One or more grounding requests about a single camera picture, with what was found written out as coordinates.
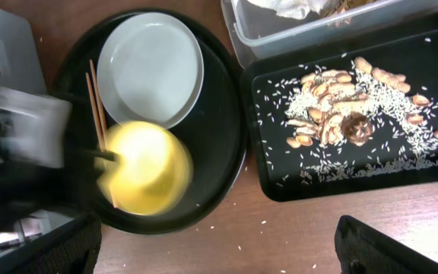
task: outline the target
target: round tray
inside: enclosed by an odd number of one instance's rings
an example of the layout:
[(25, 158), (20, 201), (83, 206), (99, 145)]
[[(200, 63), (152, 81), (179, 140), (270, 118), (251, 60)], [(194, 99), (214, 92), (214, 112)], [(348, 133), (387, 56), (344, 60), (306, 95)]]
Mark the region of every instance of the round tray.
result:
[[(89, 60), (97, 63), (110, 33), (124, 20), (144, 12), (162, 12), (181, 20), (197, 37), (205, 64), (202, 92), (189, 115), (170, 131), (188, 148), (194, 174), (181, 201), (170, 211), (140, 216), (114, 209), (95, 184), (94, 160), (67, 156), (72, 181), (79, 184), (81, 199), (101, 220), (114, 228), (136, 234), (163, 234), (191, 226), (210, 213), (226, 196), (240, 172), (246, 153), (247, 127), (240, 109), (238, 71), (222, 46), (207, 29), (180, 14), (157, 9), (128, 11), (91, 28), (73, 47), (60, 69), (55, 87), (73, 103), (66, 151), (95, 150), (97, 136), (89, 104), (85, 72)], [(106, 113), (108, 126), (116, 121)]]

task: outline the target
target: oval white plate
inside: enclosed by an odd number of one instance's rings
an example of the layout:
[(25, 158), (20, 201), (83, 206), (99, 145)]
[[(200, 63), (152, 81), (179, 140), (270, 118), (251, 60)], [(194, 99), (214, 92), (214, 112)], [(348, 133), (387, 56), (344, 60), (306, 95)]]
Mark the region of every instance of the oval white plate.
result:
[(122, 22), (104, 43), (97, 66), (101, 100), (116, 122), (141, 120), (166, 129), (194, 107), (203, 78), (194, 34), (161, 13)]

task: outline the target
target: table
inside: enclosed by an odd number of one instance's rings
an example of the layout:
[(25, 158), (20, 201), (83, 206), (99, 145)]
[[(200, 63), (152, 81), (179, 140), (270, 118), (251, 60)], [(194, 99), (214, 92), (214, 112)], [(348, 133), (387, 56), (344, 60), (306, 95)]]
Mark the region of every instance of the table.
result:
[[(31, 23), (47, 84), (87, 29), (143, 7), (196, 19), (233, 54), (219, 0), (0, 0)], [(143, 237), (103, 226), (95, 273), (340, 273), (334, 232), (342, 215), (438, 262), (438, 183), (278, 203), (262, 193), (251, 153), (245, 167), (226, 199), (184, 231)]]

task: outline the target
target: pair of chopsticks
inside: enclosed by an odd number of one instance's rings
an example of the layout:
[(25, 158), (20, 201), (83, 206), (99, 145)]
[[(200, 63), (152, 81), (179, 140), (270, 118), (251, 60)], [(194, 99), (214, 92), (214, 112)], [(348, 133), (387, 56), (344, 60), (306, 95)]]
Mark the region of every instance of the pair of chopsticks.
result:
[[(97, 87), (97, 77), (96, 69), (94, 68), (94, 62), (89, 60), (90, 63), (90, 74), (92, 75), (92, 84), (94, 84), (94, 89), (90, 83), (89, 73), (85, 73), (85, 78), (87, 80), (87, 89), (89, 90), (90, 105), (92, 106), (92, 116), (94, 117), (94, 124), (96, 125), (97, 141), (99, 142), (99, 149), (101, 152), (107, 150), (106, 143), (106, 117), (104, 116), (103, 102), (100, 100), (99, 88)], [(113, 197), (113, 191), (109, 188), (111, 194), (111, 200), (113, 201), (113, 206), (116, 208), (118, 205)]]

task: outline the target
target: blurry yellow object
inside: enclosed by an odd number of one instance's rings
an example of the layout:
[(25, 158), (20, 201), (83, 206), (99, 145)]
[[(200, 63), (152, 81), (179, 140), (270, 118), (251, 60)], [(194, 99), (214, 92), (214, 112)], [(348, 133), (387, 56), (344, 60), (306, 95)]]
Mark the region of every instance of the blurry yellow object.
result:
[(138, 215), (171, 209), (192, 179), (192, 160), (182, 143), (167, 130), (146, 122), (129, 122), (108, 131), (106, 161), (98, 180), (103, 195), (117, 208)]

